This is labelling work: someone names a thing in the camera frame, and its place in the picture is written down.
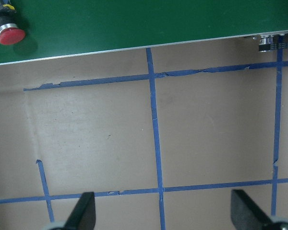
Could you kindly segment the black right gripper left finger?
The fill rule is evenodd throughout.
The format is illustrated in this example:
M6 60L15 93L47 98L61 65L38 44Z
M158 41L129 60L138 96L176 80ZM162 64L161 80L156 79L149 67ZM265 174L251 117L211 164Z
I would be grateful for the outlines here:
M96 206L94 192L82 193L63 230L93 230L96 225Z

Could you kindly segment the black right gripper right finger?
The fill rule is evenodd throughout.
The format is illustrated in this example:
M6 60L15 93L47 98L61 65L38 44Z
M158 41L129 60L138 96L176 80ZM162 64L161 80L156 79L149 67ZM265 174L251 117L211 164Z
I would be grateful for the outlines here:
M231 191L230 218L237 230L278 229L278 224L274 223L241 189Z

